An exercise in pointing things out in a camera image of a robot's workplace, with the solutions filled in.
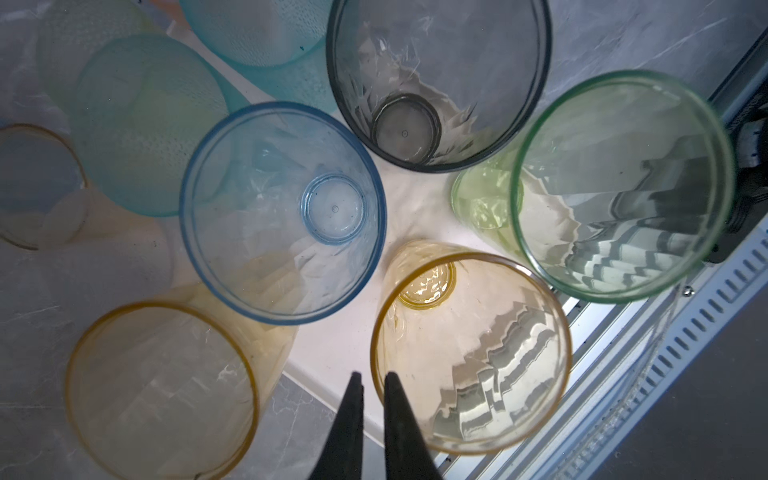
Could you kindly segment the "teal glass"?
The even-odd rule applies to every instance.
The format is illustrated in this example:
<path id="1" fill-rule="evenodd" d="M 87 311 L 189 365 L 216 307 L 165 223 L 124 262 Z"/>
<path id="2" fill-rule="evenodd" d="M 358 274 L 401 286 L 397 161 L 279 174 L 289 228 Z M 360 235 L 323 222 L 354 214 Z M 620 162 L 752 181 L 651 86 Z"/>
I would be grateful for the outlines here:
<path id="1" fill-rule="evenodd" d="M 328 114 L 327 0 L 183 0 L 202 43 L 264 93 Z"/>
<path id="2" fill-rule="evenodd" d="M 107 43 L 83 68 L 70 123 L 88 177 L 113 202 L 175 216 L 202 138 L 247 99 L 202 56 L 168 36 Z"/>

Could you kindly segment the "tall yellow glass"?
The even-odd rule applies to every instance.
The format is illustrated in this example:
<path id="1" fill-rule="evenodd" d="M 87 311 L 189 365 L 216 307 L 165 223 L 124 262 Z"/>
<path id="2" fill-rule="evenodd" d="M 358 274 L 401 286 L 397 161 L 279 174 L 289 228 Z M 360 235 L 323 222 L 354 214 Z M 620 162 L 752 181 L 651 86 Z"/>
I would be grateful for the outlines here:
<path id="1" fill-rule="evenodd" d="M 371 344 L 378 393 L 398 376 L 426 445 L 506 449 L 554 414 L 572 366 L 566 314 L 531 269 L 428 240 L 392 257 Z"/>
<path id="2" fill-rule="evenodd" d="M 117 478 L 223 478 L 250 448 L 296 334 L 235 312 L 202 284 L 120 306 L 71 354 L 68 420 Z"/>

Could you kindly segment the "tall green glass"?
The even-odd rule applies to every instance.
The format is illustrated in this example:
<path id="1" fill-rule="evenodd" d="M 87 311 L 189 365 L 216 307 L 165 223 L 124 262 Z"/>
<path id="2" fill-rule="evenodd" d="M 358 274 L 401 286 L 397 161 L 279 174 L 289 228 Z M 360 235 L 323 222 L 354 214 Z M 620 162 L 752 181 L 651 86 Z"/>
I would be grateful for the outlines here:
<path id="1" fill-rule="evenodd" d="M 670 75 L 622 70 L 559 97 L 462 172 L 450 201 L 463 225 L 555 289 L 626 303 L 680 282 L 709 255 L 736 186 L 712 103 Z"/>

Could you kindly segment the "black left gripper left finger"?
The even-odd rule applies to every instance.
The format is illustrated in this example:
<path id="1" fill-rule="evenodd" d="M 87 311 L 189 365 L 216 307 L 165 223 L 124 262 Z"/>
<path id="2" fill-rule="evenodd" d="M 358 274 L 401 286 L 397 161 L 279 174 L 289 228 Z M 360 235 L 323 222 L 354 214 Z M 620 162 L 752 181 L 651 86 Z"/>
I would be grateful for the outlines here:
<path id="1" fill-rule="evenodd" d="M 353 372 L 318 461 L 308 477 L 360 480 L 364 437 L 364 387 Z"/>

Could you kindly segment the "small yellow glass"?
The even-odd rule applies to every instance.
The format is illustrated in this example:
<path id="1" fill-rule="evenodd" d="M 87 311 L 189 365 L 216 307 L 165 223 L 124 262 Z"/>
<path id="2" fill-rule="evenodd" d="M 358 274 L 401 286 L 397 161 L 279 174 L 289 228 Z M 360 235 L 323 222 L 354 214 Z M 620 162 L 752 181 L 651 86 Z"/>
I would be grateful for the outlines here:
<path id="1" fill-rule="evenodd" d="M 74 149 L 61 135 L 29 123 L 1 128 L 1 239 L 40 248 L 45 217 L 69 194 L 89 186 Z"/>

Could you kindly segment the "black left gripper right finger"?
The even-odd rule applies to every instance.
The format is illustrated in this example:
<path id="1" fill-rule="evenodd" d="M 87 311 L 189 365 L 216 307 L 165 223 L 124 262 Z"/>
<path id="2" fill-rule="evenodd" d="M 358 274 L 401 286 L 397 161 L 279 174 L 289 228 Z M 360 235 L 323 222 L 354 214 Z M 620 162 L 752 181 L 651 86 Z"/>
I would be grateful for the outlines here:
<path id="1" fill-rule="evenodd" d="M 395 372 L 389 372 L 385 377 L 384 438 L 387 479 L 442 478 Z"/>

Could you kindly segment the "tall blue glass front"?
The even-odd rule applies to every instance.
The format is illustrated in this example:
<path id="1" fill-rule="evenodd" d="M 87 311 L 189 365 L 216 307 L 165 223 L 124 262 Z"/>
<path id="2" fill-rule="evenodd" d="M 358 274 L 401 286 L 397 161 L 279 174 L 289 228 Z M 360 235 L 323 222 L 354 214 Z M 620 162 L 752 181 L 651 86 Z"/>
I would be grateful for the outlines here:
<path id="1" fill-rule="evenodd" d="M 286 101 L 244 107 L 194 150 L 179 220 L 210 292 L 252 320 L 324 319 L 365 288 L 386 239 L 386 196 L 366 148 L 332 116 Z"/>

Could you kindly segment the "tall yellow glass front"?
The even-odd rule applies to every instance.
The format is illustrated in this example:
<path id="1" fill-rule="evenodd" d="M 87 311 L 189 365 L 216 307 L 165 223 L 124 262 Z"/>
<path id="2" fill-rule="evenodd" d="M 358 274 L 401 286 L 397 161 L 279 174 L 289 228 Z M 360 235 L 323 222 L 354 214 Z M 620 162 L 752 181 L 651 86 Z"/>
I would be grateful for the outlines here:
<path id="1" fill-rule="evenodd" d="M 120 306 L 71 354 L 68 420 L 117 478 L 223 478 L 250 448 L 296 334 L 235 312 L 202 284 Z"/>

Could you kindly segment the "small green glass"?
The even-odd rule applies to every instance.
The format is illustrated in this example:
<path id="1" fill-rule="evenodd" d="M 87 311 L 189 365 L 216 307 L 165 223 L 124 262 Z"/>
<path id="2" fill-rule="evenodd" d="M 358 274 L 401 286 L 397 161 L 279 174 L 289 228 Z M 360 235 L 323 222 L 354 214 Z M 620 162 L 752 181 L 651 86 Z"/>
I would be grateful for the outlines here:
<path id="1" fill-rule="evenodd" d="M 39 24 L 36 42 L 38 73 L 45 92 L 69 113 L 80 74 L 93 54 L 115 39 L 160 32 L 131 1 L 53 2 Z"/>

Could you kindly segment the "tall dark grey glass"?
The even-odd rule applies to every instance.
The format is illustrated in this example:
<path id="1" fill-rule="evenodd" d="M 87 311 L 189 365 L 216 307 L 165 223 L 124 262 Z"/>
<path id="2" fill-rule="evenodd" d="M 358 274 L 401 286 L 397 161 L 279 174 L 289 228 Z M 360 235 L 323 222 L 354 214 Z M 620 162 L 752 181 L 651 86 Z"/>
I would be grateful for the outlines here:
<path id="1" fill-rule="evenodd" d="M 385 161 L 474 166 L 533 114 L 552 53 L 545 1 L 336 1 L 326 60 L 338 109 Z"/>

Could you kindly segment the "teal glass front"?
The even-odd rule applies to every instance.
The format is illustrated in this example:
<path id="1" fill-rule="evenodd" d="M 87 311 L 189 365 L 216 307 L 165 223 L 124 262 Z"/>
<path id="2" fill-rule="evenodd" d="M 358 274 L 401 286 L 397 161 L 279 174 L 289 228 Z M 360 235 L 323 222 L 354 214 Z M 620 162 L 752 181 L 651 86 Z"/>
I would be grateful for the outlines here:
<path id="1" fill-rule="evenodd" d="M 107 43 L 83 68 L 70 123 L 88 177 L 113 202 L 175 216 L 202 138 L 247 99 L 202 56 L 168 36 Z"/>

